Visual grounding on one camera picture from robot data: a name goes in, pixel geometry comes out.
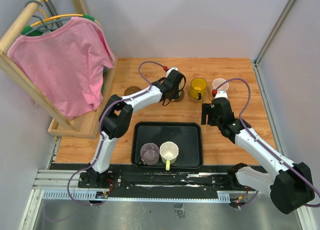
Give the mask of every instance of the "wooden frame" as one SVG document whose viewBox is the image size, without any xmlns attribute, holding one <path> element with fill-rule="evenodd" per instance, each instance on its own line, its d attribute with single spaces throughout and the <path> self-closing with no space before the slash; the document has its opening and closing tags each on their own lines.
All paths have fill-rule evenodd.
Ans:
<svg viewBox="0 0 320 230">
<path fill-rule="evenodd" d="M 74 8 L 81 14 L 87 11 L 82 0 L 71 0 Z M 28 24 L 31 17 L 39 8 L 36 2 L 29 3 L 17 17 L 8 31 L 0 40 L 0 68 L 8 74 L 12 80 L 19 85 L 35 102 L 43 107 L 53 118 L 48 132 L 54 136 L 73 136 L 79 138 L 95 138 L 98 132 L 99 116 L 105 107 L 110 93 L 111 82 L 116 70 L 118 58 L 114 63 L 114 68 L 109 70 L 104 79 L 105 90 L 103 100 L 97 111 L 88 112 L 83 116 L 76 117 L 73 120 L 67 120 L 61 112 L 48 100 L 48 98 L 37 88 L 36 85 L 21 71 L 21 69 L 7 56 L 7 52 L 15 40 L 19 37 L 21 31 Z"/>
</svg>

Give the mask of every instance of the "wooden table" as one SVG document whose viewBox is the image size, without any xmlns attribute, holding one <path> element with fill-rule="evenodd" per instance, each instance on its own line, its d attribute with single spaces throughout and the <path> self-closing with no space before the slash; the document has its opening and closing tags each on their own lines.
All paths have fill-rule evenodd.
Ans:
<svg viewBox="0 0 320 230">
<path fill-rule="evenodd" d="M 275 147 L 274 138 L 261 99 L 254 70 L 248 58 L 122 58 L 118 62 L 112 83 L 111 94 L 123 96 L 130 86 L 144 89 L 148 84 L 139 76 L 138 66 L 146 60 L 154 60 L 168 67 L 178 67 L 186 77 L 185 97 L 180 102 L 172 102 L 168 106 L 161 103 L 153 104 L 136 112 L 131 119 L 127 133 L 118 141 L 113 152 L 111 163 L 130 164 L 134 127 L 141 121 L 154 122 L 196 122 L 201 123 L 201 103 L 188 98 L 190 82 L 194 78 L 205 79 L 210 83 L 216 78 L 243 78 L 251 88 L 251 100 L 243 118 L 251 124 L 256 132 L 271 146 Z M 151 81 L 165 76 L 161 67 L 147 63 L 142 73 Z M 248 98 L 248 90 L 244 83 L 233 81 L 228 90 L 232 110 L 237 116 Z M 232 144 L 223 137 L 216 126 L 201 125 L 204 164 L 233 165 L 240 162 L 258 164 L 245 150 Z M 62 137 L 55 162 L 57 163 L 88 163 L 98 144 L 96 139 Z"/>
</svg>

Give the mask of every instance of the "gray wall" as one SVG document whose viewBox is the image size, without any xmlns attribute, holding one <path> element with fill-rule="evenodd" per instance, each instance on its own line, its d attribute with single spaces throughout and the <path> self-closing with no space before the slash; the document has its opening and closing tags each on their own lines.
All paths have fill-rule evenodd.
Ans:
<svg viewBox="0 0 320 230">
<path fill-rule="evenodd" d="M 0 37 L 20 14 L 26 1 L 0 0 Z M 65 8 L 67 11 L 70 6 L 65 5 Z M 15 230 L 37 171 L 45 168 L 49 160 L 54 138 L 47 133 L 50 116 L 2 70 L 0 105 L 0 228 Z"/>
<path fill-rule="evenodd" d="M 120 57 L 254 58 L 288 0 L 85 0 Z"/>
<path fill-rule="evenodd" d="M 298 0 L 265 55 L 266 84 L 285 154 L 305 162 L 320 188 L 320 5 Z M 320 209 L 312 209 L 320 228 Z"/>
</svg>

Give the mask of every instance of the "pink t-shirt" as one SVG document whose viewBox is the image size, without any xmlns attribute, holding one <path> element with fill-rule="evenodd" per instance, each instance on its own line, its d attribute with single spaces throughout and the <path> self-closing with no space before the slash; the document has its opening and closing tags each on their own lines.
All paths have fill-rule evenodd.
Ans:
<svg viewBox="0 0 320 230">
<path fill-rule="evenodd" d="M 99 107 L 103 67 L 115 60 L 102 29 L 83 17 L 49 34 L 21 35 L 7 55 L 68 119 Z"/>
</svg>

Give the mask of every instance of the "mug handle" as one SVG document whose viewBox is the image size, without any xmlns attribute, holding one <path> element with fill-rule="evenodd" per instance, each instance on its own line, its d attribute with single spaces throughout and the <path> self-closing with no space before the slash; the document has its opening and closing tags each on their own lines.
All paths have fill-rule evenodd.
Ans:
<svg viewBox="0 0 320 230">
<path fill-rule="evenodd" d="M 169 161 L 169 160 L 167 160 L 167 161 L 165 162 L 165 170 L 167 170 L 167 171 L 170 170 L 170 161 Z"/>
</svg>

